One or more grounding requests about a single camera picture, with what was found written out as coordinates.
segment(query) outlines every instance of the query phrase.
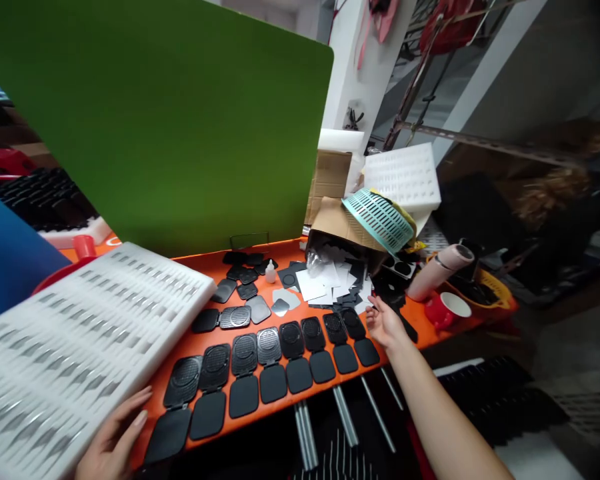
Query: white pillar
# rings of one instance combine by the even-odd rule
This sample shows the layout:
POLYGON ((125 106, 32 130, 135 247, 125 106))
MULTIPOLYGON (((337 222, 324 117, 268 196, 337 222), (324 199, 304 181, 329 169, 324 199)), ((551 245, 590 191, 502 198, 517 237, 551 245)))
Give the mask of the white pillar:
MULTIPOLYGON (((343 4, 337 0, 336 8, 343 4)), ((333 68, 325 104, 322 127, 342 129, 347 123, 347 108, 352 105, 357 115, 365 116, 359 124, 365 132, 362 148, 367 145, 380 104, 391 78, 391 72, 404 40, 415 0, 402 0, 391 30, 384 43, 377 40, 374 26, 369 30, 362 68, 358 70, 360 48, 369 20, 366 0, 347 0, 336 16, 331 30, 333 68)))

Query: white foam tray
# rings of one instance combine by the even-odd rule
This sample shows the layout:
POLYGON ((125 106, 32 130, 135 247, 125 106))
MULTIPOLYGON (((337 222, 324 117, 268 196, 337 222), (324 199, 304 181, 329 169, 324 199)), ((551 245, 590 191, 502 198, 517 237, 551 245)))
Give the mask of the white foam tray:
POLYGON ((0 315, 0 480, 70 474, 215 290, 124 243, 0 315))

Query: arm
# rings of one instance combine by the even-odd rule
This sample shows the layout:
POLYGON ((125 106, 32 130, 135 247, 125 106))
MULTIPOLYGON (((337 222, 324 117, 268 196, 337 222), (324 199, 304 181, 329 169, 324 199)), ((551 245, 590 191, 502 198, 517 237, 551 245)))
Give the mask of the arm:
POLYGON ((387 352, 436 477, 512 479, 500 458, 438 382, 407 336, 400 318, 379 297, 369 300, 377 308, 367 308, 369 332, 387 352))

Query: cardboard box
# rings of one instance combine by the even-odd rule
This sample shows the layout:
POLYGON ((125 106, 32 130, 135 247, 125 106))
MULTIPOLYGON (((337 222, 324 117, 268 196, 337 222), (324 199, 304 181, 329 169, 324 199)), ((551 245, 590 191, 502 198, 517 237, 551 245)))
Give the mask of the cardboard box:
POLYGON ((380 270, 380 266, 389 256, 389 253, 347 212, 340 199, 321 199, 320 209, 309 232, 307 250, 325 236, 339 237, 363 247, 366 250, 367 268, 371 275, 380 270))
POLYGON ((321 208, 323 197, 334 199, 344 197, 350 165, 350 153, 318 150, 305 214, 306 225, 313 224, 321 208))

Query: hand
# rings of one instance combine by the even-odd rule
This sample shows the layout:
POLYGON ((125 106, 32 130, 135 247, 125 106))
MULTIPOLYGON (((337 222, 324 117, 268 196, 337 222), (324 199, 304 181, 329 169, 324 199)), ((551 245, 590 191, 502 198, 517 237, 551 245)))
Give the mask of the hand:
POLYGON ((385 349, 408 340, 405 327, 396 312, 380 297, 369 296, 369 301, 377 309, 367 307, 367 328, 374 340, 385 349))
POLYGON ((129 455, 142 427, 147 411, 142 410, 129 425, 132 414, 151 398, 151 386, 126 400, 105 420, 95 434, 75 472, 76 480, 126 480, 131 478, 129 455))

